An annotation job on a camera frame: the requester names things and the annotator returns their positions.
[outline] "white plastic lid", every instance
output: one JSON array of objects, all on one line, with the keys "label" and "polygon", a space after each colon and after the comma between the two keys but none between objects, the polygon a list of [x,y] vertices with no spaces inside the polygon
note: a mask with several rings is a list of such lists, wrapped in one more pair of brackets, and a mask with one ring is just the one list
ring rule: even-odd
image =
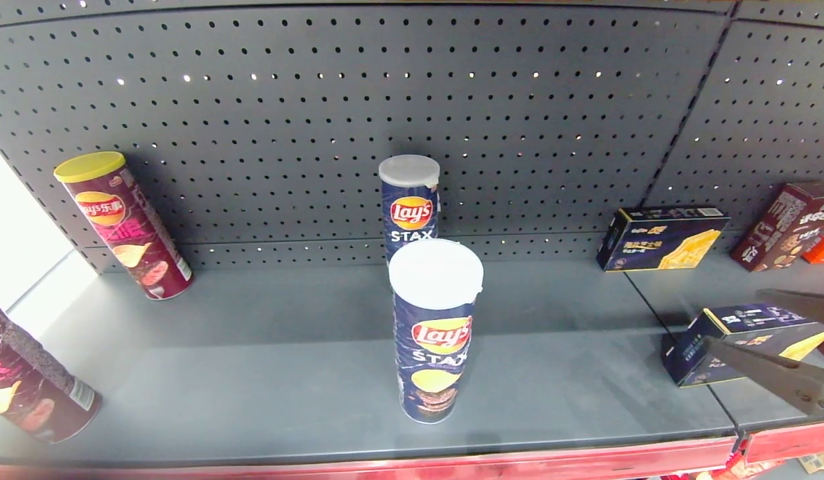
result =
[{"label": "white plastic lid", "polygon": [[408,303],[446,310],[474,302],[483,289],[483,264],[460,243],[430,238],[397,250],[388,264],[388,279]]},{"label": "white plastic lid", "polygon": [[397,155],[379,164],[379,178],[396,187],[439,184],[439,164],[423,155]]}]

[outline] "perforated metal panel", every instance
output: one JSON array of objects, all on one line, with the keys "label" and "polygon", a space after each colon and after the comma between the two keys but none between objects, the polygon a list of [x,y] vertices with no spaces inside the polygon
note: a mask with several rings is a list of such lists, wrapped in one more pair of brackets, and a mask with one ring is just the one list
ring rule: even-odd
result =
[{"label": "perforated metal panel", "polygon": [[[579,259],[595,255],[604,233],[553,235],[485,235],[451,237],[485,261]],[[723,248],[723,238],[715,248]],[[186,245],[181,252],[200,270],[330,267],[385,262],[385,244],[376,240],[320,240],[315,242],[203,243]],[[83,255],[99,271],[122,271],[110,250],[84,249]]]},{"label": "perforated metal panel", "polygon": [[0,28],[0,150],[82,248],[52,167],[120,149],[180,243],[381,236],[378,163],[433,156],[446,235],[603,231],[637,204],[710,13],[189,9]]},{"label": "perforated metal panel", "polygon": [[[87,15],[113,15],[114,13],[136,13],[145,10],[198,9],[208,7],[233,7],[250,5],[307,5],[344,3],[406,3],[408,0],[0,0],[0,25],[13,25],[48,19],[65,19]],[[620,0],[557,0],[559,5],[582,6],[622,6]],[[732,2],[714,0],[629,0],[631,8],[663,8],[726,12]]]},{"label": "perforated metal panel", "polygon": [[647,203],[714,203],[741,230],[806,179],[824,179],[824,30],[735,22]]},{"label": "perforated metal panel", "polygon": [[743,2],[738,18],[824,27],[824,0]]}]

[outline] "lay's stax can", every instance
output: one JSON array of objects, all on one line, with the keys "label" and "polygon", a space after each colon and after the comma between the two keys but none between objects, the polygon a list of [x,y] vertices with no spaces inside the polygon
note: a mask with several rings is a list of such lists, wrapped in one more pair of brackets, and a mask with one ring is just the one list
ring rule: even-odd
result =
[{"label": "lay's stax can", "polygon": [[77,156],[56,167],[53,176],[146,297],[165,300],[190,286],[193,271],[125,166],[124,155]]},{"label": "lay's stax can", "polygon": [[439,164],[427,156],[397,155],[379,164],[385,258],[406,243],[439,236]]},{"label": "lay's stax can", "polygon": [[453,410],[463,380],[483,264],[460,243],[426,239],[397,250],[388,277],[400,404],[410,419],[438,423]]}]

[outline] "maroon chip can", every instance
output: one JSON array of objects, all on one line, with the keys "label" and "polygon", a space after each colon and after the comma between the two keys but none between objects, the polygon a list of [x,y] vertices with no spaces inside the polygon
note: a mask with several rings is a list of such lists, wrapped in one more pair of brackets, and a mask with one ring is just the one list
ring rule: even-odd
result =
[{"label": "maroon chip can", "polygon": [[53,171],[101,240],[153,300],[184,292],[193,271],[140,191],[120,152],[95,152]]},{"label": "maroon chip can", "polygon": [[0,310],[0,414],[34,437],[72,437],[101,408],[101,394],[65,370]]}]

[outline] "yellow plastic lid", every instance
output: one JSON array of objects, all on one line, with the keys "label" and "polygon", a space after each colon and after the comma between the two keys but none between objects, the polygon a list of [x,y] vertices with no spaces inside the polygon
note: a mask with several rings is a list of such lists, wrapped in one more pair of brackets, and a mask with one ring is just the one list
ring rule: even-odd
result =
[{"label": "yellow plastic lid", "polygon": [[103,177],[125,166],[120,152],[94,152],[66,160],[53,170],[53,176],[62,183],[86,182]]}]

